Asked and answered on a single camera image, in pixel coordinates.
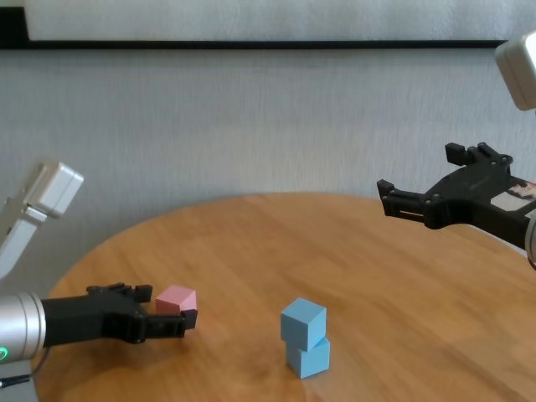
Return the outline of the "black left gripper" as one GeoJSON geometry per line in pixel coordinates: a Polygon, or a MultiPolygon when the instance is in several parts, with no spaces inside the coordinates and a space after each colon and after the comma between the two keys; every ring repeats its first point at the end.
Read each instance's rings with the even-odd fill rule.
{"type": "Polygon", "coordinates": [[[92,295],[42,301],[46,348],[99,338],[133,344],[145,339],[183,338],[186,331],[196,327],[196,309],[147,316],[139,303],[151,300],[151,285],[129,286],[120,282],[88,286],[86,291],[92,295]]]}

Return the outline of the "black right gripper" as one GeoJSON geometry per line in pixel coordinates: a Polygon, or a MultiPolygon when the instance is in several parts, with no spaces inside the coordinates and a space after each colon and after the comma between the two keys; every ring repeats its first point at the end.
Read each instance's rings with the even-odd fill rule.
{"type": "Polygon", "coordinates": [[[429,229],[469,224],[510,244],[524,243],[528,213],[535,210],[535,183],[514,177],[513,158],[485,142],[474,147],[451,142],[445,151],[449,163],[466,167],[445,176],[423,198],[386,180],[377,182],[384,214],[424,220],[429,229]]]}

